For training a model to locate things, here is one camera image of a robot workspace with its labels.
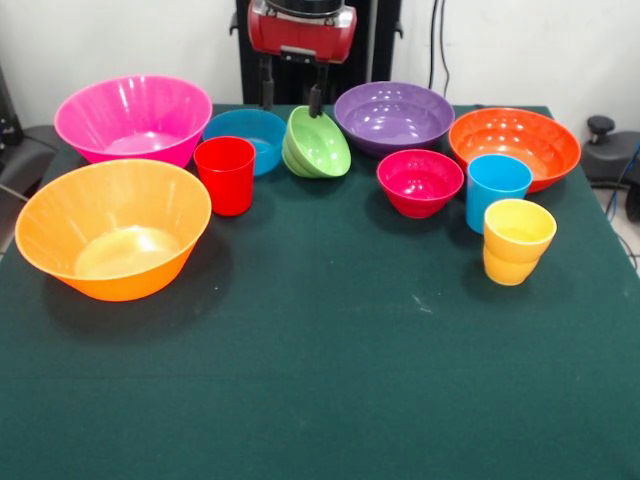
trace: large orange bowl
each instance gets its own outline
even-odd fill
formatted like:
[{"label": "large orange bowl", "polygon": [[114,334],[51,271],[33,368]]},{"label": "large orange bowl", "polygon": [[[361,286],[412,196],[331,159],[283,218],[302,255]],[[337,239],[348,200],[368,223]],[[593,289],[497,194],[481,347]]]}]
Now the large orange bowl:
[{"label": "large orange bowl", "polygon": [[549,117],[516,108],[485,108],[458,118],[449,130],[451,149],[465,170],[487,153],[515,157],[533,172],[529,193],[557,182],[580,161],[580,143]]},{"label": "large orange bowl", "polygon": [[126,159],[74,170],[27,202],[16,223],[20,253],[82,293],[135,300],[169,284],[211,217],[191,173]]}]

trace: red cup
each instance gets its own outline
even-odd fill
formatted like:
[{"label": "red cup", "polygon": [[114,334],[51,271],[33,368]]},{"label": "red cup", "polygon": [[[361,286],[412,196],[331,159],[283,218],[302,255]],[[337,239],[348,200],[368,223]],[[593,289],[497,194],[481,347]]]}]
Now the red cup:
[{"label": "red cup", "polygon": [[237,137],[212,138],[198,145],[193,159],[215,213],[233,216],[249,210],[256,159],[250,142]]}]

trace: magenta bowl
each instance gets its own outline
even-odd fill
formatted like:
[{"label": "magenta bowl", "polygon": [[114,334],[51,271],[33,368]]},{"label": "magenta bowl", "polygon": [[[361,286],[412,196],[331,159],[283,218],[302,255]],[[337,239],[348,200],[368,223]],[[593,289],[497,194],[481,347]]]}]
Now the magenta bowl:
[{"label": "magenta bowl", "polygon": [[460,190],[464,174],[449,157],[429,150],[402,150],[378,164],[378,182],[405,217],[427,218]]},{"label": "magenta bowl", "polygon": [[365,83],[347,90],[336,101],[334,115],[347,137],[374,157],[428,148],[455,120],[444,97],[400,82]]},{"label": "magenta bowl", "polygon": [[147,158],[184,167],[212,113],[200,87],[163,75],[132,75],[74,93],[53,123],[89,163]]}]

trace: plastic bowl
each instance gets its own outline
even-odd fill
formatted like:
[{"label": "plastic bowl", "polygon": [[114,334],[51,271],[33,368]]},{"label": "plastic bowl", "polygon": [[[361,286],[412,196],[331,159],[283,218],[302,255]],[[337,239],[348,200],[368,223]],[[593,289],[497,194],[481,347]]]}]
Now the plastic bowl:
[{"label": "plastic bowl", "polygon": [[286,141],[282,144],[282,161],[294,175],[302,178],[314,178],[313,174],[307,172],[304,168],[298,165],[298,161],[294,158]]},{"label": "plastic bowl", "polygon": [[485,108],[461,116],[449,131],[449,143],[466,171],[489,153],[515,157],[533,172],[529,193],[543,190],[573,170],[580,143],[559,123],[516,108]]},{"label": "plastic bowl", "polygon": [[98,300],[134,300],[180,272],[211,217],[204,185],[162,162],[74,170],[20,212],[16,243],[34,267]]},{"label": "plastic bowl", "polygon": [[191,83],[134,75],[74,93],[53,123],[89,163],[134,157],[184,167],[212,112],[207,93]]},{"label": "plastic bowl", "polygon": [[213,117],[203,138],[240,137],[256,149],[254,175],[264,175],[278,166],[287,124],[271,112],[256,109],[231,110]]},{"label": "plastic bowl", "polygon": [[429,147],[455,119],[453,107],[436,92],[399,82],[358,85],[338,98],[334,112],[347,136],[375,157]]},{"label": "plastic bowl", "polygon": [[464,174],[456,162],[428,150],[403,150],[378,164],[378,181],[405,217],[427,218],[460,190]]},{"label": "plastic bowl", "polygon": [[326,113],[309,116],[297,107],[287,123],[285,142],[298,164],[314,177],[340,177],[351,167],[351,152],[340,128]]}]

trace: purple bowl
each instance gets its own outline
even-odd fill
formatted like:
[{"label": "purple bowl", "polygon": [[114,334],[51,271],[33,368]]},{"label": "purple bowl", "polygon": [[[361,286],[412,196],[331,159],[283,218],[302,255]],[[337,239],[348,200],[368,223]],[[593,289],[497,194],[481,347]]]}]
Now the purple bowl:
[{"label": "purple bowl", "polygon": [[429,147],[455,120],[442,96],[399,82],[358,85],[338,98],[334,114],[353,143],[375,157]]}]

